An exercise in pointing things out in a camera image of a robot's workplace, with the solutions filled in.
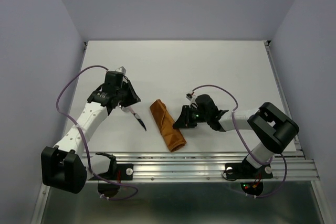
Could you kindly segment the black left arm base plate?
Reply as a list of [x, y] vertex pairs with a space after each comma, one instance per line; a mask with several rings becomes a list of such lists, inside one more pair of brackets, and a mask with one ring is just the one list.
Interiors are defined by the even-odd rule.
[[92, 169], [95, 174], [108, 180], [131, 181], [133, 179], [134, 165], [132, 163], [119, 163], [117, 158], [105, 152], [97, 152], [91, 158]]

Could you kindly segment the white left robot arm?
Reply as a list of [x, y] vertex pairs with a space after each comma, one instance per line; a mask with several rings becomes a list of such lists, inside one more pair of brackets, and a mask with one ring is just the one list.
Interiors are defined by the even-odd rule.
[[104, 82], [89, 95], [78, 119], [66, 116], [72, 127], [41, 153], [44, 185], [77, 194], [87, 181], [97, 179], [107, 183], [98, 187], [100, 197], [114, 200], [122, 180], [132, 180], [133, 164], [118, 164], [117, 158], [106, 152], [91, 155], [88, 148], [95, 131], [115, 108], [125, 109], [141, 101], [125, 73], [124, 67], [108, 70]]

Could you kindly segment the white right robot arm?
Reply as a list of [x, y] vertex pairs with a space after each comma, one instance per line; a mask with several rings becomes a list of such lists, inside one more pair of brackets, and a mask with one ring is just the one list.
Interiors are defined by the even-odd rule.
[[199, 123], [206, 123], [218, 132], [234, 130], [239, 137], [242, 136], [241, 130], [250, 130], [256, 134], [260, 142], [248, 150], [241, 165], [243, 174], [248, 177], [258, 174], [260, 168], [268, 165], [274, 155], [282, 154], [299, 133], [297, 123], [270, 102], [253, 110], [220, 110], [207, 94], [190, 98], [190, 104], [182, 106], [173, 128], [192, 129]]

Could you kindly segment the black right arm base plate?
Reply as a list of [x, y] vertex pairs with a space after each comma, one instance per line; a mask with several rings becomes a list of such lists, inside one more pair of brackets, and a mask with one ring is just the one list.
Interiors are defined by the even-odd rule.
[[228, 181], [238, 179], [271, 179], [273, 178], [270, 165], [261, 165], [259, 168], [253, 167], [249, 163], [226, 163], [222, 171], [222, 177]]

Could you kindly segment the orange brown cloth napkin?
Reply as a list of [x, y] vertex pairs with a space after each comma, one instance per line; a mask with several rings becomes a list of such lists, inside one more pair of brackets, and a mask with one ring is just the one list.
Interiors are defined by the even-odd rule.
[[168, 112], [166, 105], [160, 99], [157, 99], [150, 105], [150, 111], [167, 149], [173, 153], [184, 147], [186, 140], [180, 130], [173, 128], [175, 121]]

